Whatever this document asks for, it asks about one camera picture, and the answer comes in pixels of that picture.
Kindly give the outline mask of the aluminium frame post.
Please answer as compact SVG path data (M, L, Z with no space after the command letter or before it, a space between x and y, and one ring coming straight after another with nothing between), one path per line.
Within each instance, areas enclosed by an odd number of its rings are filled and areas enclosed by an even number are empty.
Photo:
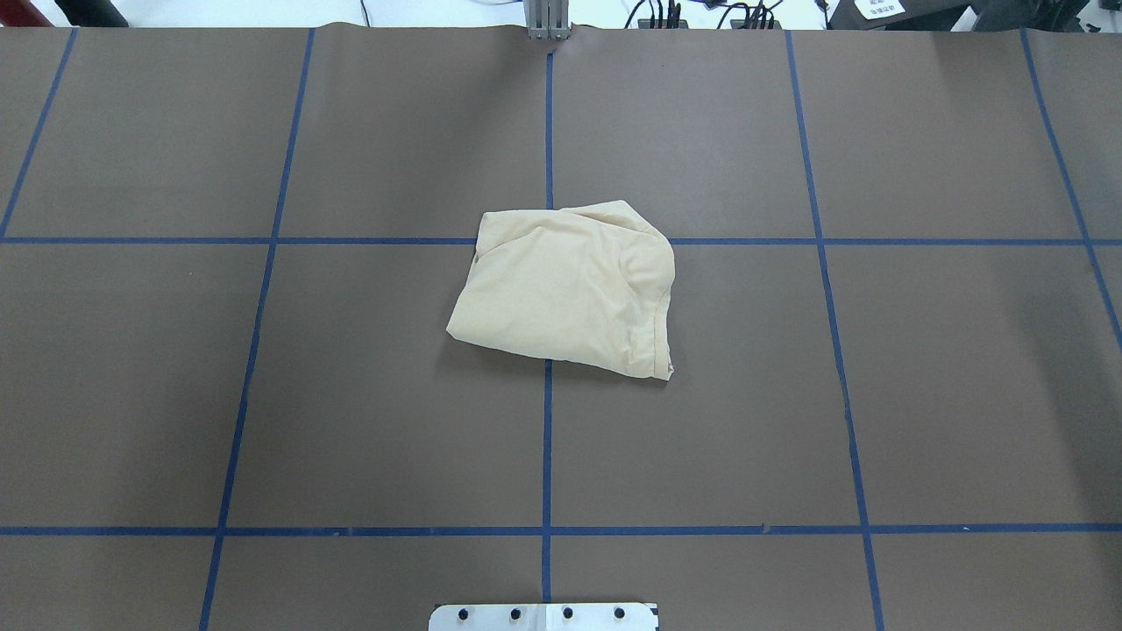
M564 40L572 35L568 0L524 0L528 38L535 40Z

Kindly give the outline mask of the cream long-sleeve graphic shirt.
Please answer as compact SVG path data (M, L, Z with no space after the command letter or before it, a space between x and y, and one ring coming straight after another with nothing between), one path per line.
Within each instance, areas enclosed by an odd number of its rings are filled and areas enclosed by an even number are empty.
M627 202L487 212L447 332L666 382L674 280L671 243Z

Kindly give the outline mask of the black labelled box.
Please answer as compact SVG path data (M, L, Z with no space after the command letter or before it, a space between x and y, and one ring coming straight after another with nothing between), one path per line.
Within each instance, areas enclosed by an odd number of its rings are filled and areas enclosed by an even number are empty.
M834 31L949 33L971 1L829 1Z

